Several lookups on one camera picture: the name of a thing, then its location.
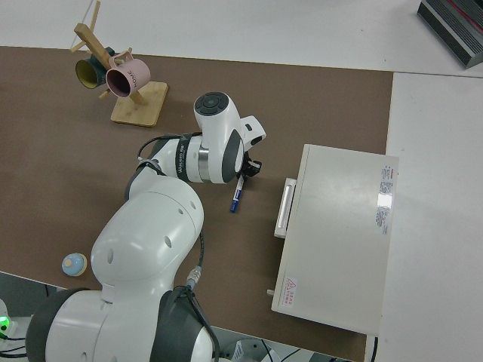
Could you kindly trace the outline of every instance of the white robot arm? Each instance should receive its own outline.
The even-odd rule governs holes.
[[[218,360],[216,336],[192,292],[202,253],[186,285],[174,288],[198,237],[203,251],[203,206],[184,181],[229,182],[265,133],[254,117],[241,120],[225,94],[204,95],[195,114],[202,135],[156,143],[97,238],[91,264],[102,290],[59,292],[34,314],[29,362],[209,362],[214,350]]]
[[[140,167],[155,170],[194,183],[228,183],[247,162],[247,152],[266,136],[253,116],[240,118],[234,102],[224,93],[212,92],[199,97],[194,106],[201,133],[166,135],[157,141]]]

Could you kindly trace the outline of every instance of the wooden base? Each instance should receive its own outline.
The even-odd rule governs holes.
[[[146,105],[136,104],[130,98],[118,98],[112,111],[111,120],[136,126],[156,126],[167,92],[166,83],[151,81],[139,90]]]

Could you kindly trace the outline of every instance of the mug handle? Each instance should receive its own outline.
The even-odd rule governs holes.
[[[109,58],[109,65],[111,68],[116,68],[118,65],[115,63],[115,59],[119,57],[124,57],[126,56],[126,61],[133,60],[133,54],[131,54],[130,51],[123,51],[122,53],[119,53],[118,55],[114,55]]]

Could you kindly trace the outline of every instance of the pen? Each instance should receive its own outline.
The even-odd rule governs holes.
[[[235,194],[233,195],[232,206],[229,209],[232,213],[236,212],[236,207],[240,202],[240,196],[242,196],[242,187],[243,187],[244,181],[245,180],[243,179],[243,176],[240,175],[240,178],[238,179],[238,183],[236,184]]]

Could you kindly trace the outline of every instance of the white table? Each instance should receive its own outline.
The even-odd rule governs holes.
[[[90,0],[0,2],[0,45],[70,48]],[[96,35],[134,53],[483,77],[416,15],[418,0],[103,0]]]
[[[3,0],[0,45],[69,48],[88,3]],[[483,65],[463,70],[418,4],[104,0],[96,34],[138,54],[433,74],[394,78],[387,153],[400,174],[378,360],[481,360]]]

